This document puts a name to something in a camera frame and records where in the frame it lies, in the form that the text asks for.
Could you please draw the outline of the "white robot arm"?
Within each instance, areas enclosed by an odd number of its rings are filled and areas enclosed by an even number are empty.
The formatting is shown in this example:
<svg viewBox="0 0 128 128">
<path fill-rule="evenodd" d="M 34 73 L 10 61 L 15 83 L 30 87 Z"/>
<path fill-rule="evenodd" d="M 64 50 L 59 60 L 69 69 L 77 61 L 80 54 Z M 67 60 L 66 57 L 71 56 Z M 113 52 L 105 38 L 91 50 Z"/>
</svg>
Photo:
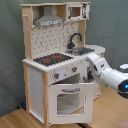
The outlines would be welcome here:
<svg viewBox="0 0 128 128">
<path fill-rule="evenodd" d="M 93 77 L 100 85 L 113 88 L 117 93 L 128 99 L 128 73 L 112 69 L 105 58 L 94 53 L 87 56 Z"/>
</svg>

